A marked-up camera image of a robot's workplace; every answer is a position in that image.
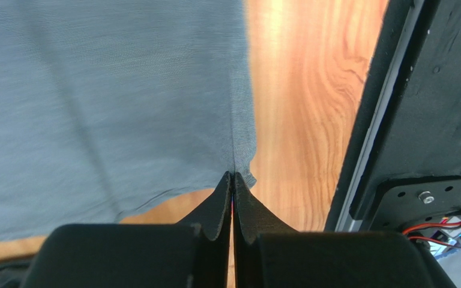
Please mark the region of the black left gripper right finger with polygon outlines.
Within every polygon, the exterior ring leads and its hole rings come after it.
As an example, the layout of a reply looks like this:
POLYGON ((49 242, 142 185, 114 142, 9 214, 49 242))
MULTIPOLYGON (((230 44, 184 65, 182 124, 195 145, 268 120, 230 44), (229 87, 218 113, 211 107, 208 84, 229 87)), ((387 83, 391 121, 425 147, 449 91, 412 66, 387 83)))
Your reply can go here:
POLYGON ((421 245, 395 232, 299 232, 232 177, 237 287, 453 287, 421 245))

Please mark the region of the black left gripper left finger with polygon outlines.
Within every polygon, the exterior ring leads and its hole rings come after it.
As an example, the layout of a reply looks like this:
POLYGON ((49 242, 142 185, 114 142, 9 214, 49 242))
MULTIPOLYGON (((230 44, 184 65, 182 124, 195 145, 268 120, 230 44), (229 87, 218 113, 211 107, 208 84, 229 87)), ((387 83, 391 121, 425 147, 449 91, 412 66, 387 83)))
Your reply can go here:
POLYGON ((225 287, 232 176, 174 224, 69 224, 39 250, 23 287, 225 287))

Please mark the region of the grey long sleeve shirt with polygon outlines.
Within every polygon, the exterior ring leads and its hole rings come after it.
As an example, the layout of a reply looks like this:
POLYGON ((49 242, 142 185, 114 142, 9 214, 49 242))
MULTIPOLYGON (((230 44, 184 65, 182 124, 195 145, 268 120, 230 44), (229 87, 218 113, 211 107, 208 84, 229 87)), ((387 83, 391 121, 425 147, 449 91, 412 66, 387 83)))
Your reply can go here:
POLYGON ((255 184, 241 1, 0 1, 0 242, 255 184))

